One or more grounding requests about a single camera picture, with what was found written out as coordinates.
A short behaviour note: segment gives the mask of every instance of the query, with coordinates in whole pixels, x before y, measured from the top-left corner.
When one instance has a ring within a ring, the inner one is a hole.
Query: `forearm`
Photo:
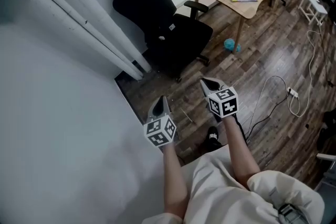
[[[235,176],[239,183],[248,188],[248,179],[259,173],[260,168],[248,149],[236,120],[232,116],[228,116],[223,118],[223,123]]]
[[[164,212],[172,213],[184,219],[189,198],[173,143],[163,146],[163,162]]]

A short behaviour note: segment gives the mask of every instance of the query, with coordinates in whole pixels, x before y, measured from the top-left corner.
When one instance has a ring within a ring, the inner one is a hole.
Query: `wooden floor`
[[[286,7],[279,2],[275,11],[268,6],[268,0],[261,3],[256,16],[244,23],[240,39],[242,51],[236,55],[223,49],[223,41],[235,38],[238,15],[223,5],[212,8],[200,18],[214,30],[203,51],[211,64],[205,67],[201,62],[193,61],[182,73],[179,84],[156,67],[140,82],[125,74],[118,77],[118,84],[142,120],[145,120],[149,107],[157,97],[167,96],[179,134],[176,151],[185,163],[199,157],[199,145],[211,125],[218,127],[219,140],[226,144],[223,126],[218,125],[205,109],[206,101],[199,84],[202,77],[219,78],[228,86],[234,86],[240,103],[237,116],[245,134],[261,89],[272,75],[283,77],[287,86],[299,93],[301,111],[306,107],[310,83],[308,64],[313,53],[306,32],[308,29],[318,32],[319,28],[316,24],[309,27],[308,21],[298,11],[301,0],[286,1]],[[321,167],[328,166],[315,158],[316,141],[323,112],[336,106],[336,87],[331,88],[325,82],[320,36],[315,33],[309,36],[316,46],[316,54],[311,63],[313,81],[307,112],[297,118],[288,111],[286,103],[282,103],[268,120],[255,127],[248,139],[248,147],[262,170],[279,170],[314,187],[321,179]],[[329,20],[322,26],[322,37],[327,48],[329,80],[335,83],[335,27]],[[259,101],[253,124],[265,118],[284,97],[283,82],[278,78],[270,79]],[[296,109],[297,104],[293,105],[293,110]],[[323,152],[327,152],[331,144],[328,142]]]

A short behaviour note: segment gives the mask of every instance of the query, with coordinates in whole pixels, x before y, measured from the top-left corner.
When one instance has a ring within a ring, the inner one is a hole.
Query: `beige shirt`
[[[250,190],[238,183],[227,145],[184,166],[183,173],[190,194],[184,220],[165,213],[145,219],[142,224],[279,223],[278,211],[269,198],[274,187],[286,203],[300,208],[311,224],[322,220],[321,196],[288,175],[258,173],[247,182]]]

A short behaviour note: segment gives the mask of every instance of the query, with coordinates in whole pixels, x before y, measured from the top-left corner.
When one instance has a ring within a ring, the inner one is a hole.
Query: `white pipe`
[[[88,10],[94,14],[98,21],[102,23],[105,29],[125,48],[125,50],[139,63],[139,65],[146,71],[151,70],[151,66],[141,55],[141,53],[135,48],[133,43],[121,30],[121,28],[112,20],[107,12],[100,6],[97,0],[78,0]]]
[[[106,39],[99,31],[97,31],[87,20],[85,20],[73,7],[71,7],[65,0],[53,0],[64,11],[69,14],[75,21],[77,21],[82,27],[84,27],[89,33],[95,36],[104,46],[108,47],[114,54],[116,54],[121,60],[128,64],[136,73],[143,75],[142,72],[135,67],[132,62],[126,58],[110,41]]]
[[[97,52],[101,53],[109,59],[117,67],[125,71],[136,80],[140,80],[141,76],[137,74],[130,66],[122,61],[118,56],[112,53],[107,47],[102,46],[100,41],[88,33],[82,26],[80,26],[74,19],[72,19],[63,9],[61,9],[53,0],[31,0],[41,8],[54,15],[66,29],[71,31],[79,37],[84,43],[92,47]]]

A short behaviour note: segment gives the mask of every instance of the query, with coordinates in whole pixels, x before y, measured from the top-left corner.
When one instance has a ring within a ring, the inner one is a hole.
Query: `blue yarn ball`
[[[235,41],[232,38],[228,38],[224,41],[224,48],[233,51],[235,47]],[[240,44],[238,44],[237,52],[241,50]]]

